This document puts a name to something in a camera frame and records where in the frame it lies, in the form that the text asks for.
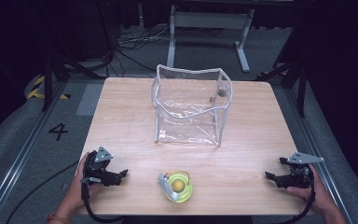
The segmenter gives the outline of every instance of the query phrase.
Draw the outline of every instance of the metal frame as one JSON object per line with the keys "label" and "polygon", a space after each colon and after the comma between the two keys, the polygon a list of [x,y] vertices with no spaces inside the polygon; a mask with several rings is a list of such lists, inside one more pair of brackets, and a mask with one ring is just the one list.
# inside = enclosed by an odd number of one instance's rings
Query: metal frame
{"label": "metal frame", "polygon": [[[318,145],[316,144],[315,139],[313,138],[313,135],[310,131],[310,127],[306,121],[306,119],[301,118],[300,115],[297,113],[297,107],[296,107],[296,96],[292,92],[291,89],[283,89],[285,96],[287,100],[289,101],[289,104],[294,112],[296,114],[296,120],[301,127],[301,131],[305,135],[307,139],[307,145],[310,149],[311,155],[314,155],[316,157],[322,157],[321,151],[318,148]],[[345,218],[347,219],[348,223],[353,223],[351,220],[351,216],[344,204],[342,202],[341,195],[338,192],[336,183],[333,179],[333,177],[330,175],[330,172],[327,169],[327,166],[325,162],[318,162],[314,164],[315,168],[318,170],[318,174],[321,177],[322,181],[324,182],[324,185],[326,186],[327,190],[330,192],[330,195],[332,196],[334,202],[339,207],[339,209],[344,214]]]}
{"label": "metal frame", "polygon": [[200,12],[178,12],[175,6],[171,6],[170,19],[170,46],[168,49],[167,66],[173,67],[175,59],[175,27],[204,27],[223,29],[242,29],[240,41],[235,42],[238,57],[241,62],[242,71],[249,73],[250,68],[246,60],[243,46],[252,23],[254,9],[248,14],[226,14],[226,13],[200,13]]}
{"label": "metal frame", "polygon": [[41,112],[39,118],[37,119],[31,133],[28,135],[27,140],[25,141],[24,145],[21,148],[19,155],[17,156],[16,160],[14,160],[13,164],[11,165],[10,169],[7,171],[5,178],[0,186],[0,212],[10,194],[13,190],[14,186],[16,185],[17,180],[20,177],[22,169],[24,168],[25,164],[27,163],[29,157],[31,156],[32,152],[34,151],[34,144],[37,140],[37,137],[42,130],[44,124],[46,123],[50,112],[52,111],[53,106],[57,103],[60,99],[63,90],[65,89],[66,83],[59,82],[57,83],[56,90],[53,95],[53,100],[51,105],[47,108],[45,112]]}

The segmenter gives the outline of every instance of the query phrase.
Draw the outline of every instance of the finger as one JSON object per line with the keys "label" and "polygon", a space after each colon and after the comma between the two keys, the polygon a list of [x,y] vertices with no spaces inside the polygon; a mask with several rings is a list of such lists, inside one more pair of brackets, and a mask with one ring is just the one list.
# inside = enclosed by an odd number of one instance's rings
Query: finger
{"label": "finger", "polygon": [[300,198],[308,199],[310,197],[310,189],[300,189],[296,187],[288,187],[286,191]]}
{"label": "finger", "polygon": [[83,158],[80,160],[78,166],[77,166],[77,172],[76,176],[82,176],[83,175],[83,169],[84,165],[86,164],[87,157],[89,156],[89,153],[86,152],[86,154],[83,156]]}
{"label": "finger", "polygon": [[315,182],[322,182],[321,178],[319,177],[318,171],[316,170],[316,168],[312,164],[310,164],[310,169],[312,170],[314,181]]}

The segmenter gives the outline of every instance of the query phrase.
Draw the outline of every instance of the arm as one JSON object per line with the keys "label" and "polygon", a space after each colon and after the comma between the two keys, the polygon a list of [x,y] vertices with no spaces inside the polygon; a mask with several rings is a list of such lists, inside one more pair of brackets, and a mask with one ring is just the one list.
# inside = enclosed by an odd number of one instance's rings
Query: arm
{"label": "arm", "polygon": [[[74,179],[71,182],[71,186],[68,189],[62,202],[54,212],[54,218],[50,218],[48,224],[63,224],[70,223],[76,210],[83,205],[81,199],[81,180],[83,179],[83,168],[86,163],[86,159],[89,153],[87,153],[77,166],[77,172]],[[92,197],[101,185],[94,184],[89,186],[89,196]]]}
{"label": "arm", "polygon": [[[346,224],[345,217],[342,215],[339,208],[333,201],[333,198],[327,192],[324,187],[324,183],[318,175],[318,172],[311,165],[310,169],[314,175],[314,187],[315,187],[315,202],[312,204],[316,211],[320,212],[327,224]],[[288,187],[287,192],[294,194],[298,197],[308,199],[310,197],[310,188],[300,189],[295,187]]]}

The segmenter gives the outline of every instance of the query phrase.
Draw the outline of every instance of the gray carpet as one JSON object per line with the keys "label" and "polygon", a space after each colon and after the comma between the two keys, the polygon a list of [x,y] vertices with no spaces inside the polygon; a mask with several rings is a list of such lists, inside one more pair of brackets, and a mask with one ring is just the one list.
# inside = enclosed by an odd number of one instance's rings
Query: gray carpet
{"label": "gray carpet", "polygon": [[[290,29],[252,29],[245,44],[245,53],[251,67],[250,74],[244,74],[233,47],[237,32],[223,31],[219,35],[210,35],[200,31],[183,31],[177,36],[175,67],[186,69],[205,69],[220,67],[233,80],[252,80],[258,73],[269,71],[282,48]],[[168,41],[146,45],[142,49],[123,51],[133,60],[149,68],[166,63]],[[111,62],[112,67],[95,72],[101,76],[145,77],[154,76],[154,72],[134,63],[125,56],[116,53],[118,59]],[[49,176],[78,160],[86,141],[93,112],[101,92],[102,82],[90,80],[82,74],[72,74],[71,79],[61,93],[70,94],[69,100],[58,100],[46,117],[46,122],[36,137],[32,153],[8,197],[0,208],[0,223],[5,223],[9,214],[20,200],[33,188]],[[299,151],[310,153],[310,140],[303,133],[301,122],[305,122],[312,133],[312,141],[321,150],[331,178],[336,183],[342,201],[348,209],[352,223],[358,223],[358,179],[342,154],[334,135],[331,133],[324,115],[313,97],[310,87],[305,102],[306,118],[298,120],[291,106],[290,95],[293,90],[283,90],[274,85],[273,90],[286,119],[289,130]],[[35,123],[41,116],[43,99],[32,98],[15,111],[0,126],[0,185],[10,165],[21,152]],[[65,124],[60,141],[56,133],[48,131],[59,124]],[[15,213],[10,223],[43,223],[52,213],[75,173],[75,167],[53,178],[37,190]],[[253,217],[255,224],[285,221],[290,217],[260,216]],[[76,216],[74,223],[95,223],[88,216]],[[297,223],[323,223],[320,215],[309,215]]]}

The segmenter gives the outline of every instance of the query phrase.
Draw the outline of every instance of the human hand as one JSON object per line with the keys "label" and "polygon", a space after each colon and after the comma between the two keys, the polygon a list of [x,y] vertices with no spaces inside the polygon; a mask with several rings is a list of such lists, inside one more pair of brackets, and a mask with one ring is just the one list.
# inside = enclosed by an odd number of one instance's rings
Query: human hand
{"label": "human hand", "polygon": [[[326,223],[346,223],[344,216],[341,214],[339,208],[333,201],[333,198],[326,190],[324,183],[318,175],[315,167],[310,164],[310,169],[313,172],[314,180],[314,189],[315,189],[315,201],[312,204],[312,207],[322,214]],[[301,189],[296,187],[288,187],[287,192],[294,194],[300,198],[305,199],[306,201],[310,197],[310,187],[307,189]]]}
{"label": "human hand", "polygon": [[[60,206],[54,213],[55,216],[70,219],[75,214],[76,210],[84,204],[83,200],[81,199],[81,180],[83,179],[83,169],[88,155],[89,153],[87,152],[86,155],[79,162],[77,166],[76,175],[72,180],[68,192],[63,198]],[[91,186],[88,186],[89,196],[92,197],[93,195],[95,195],[95,193],[98,192],[101,186],[101,184],[93,184]]]}

